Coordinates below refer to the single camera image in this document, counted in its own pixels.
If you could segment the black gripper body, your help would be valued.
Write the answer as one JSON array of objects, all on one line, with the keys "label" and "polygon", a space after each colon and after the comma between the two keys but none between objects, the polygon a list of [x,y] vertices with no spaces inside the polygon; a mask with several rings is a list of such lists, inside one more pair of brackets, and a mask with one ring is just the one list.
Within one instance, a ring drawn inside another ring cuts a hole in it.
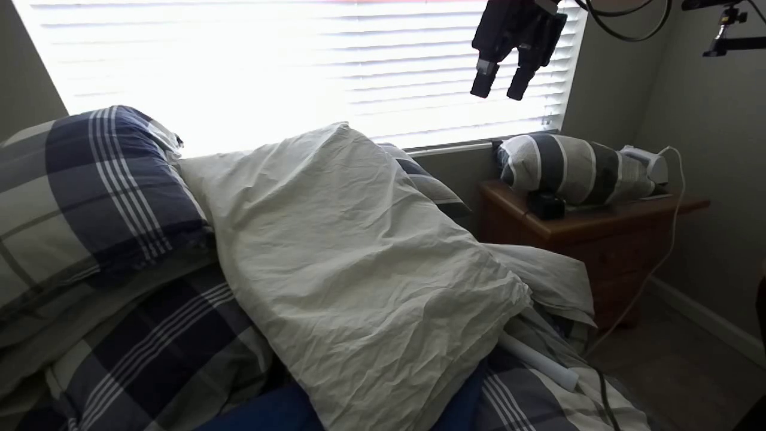
[{"label": "black gripper body", "polygon": [[492,66],[517,48],[521,66],[545,68],[565,24],[565,14],[547,12],[536,0],[488,0],[472,47]]}]

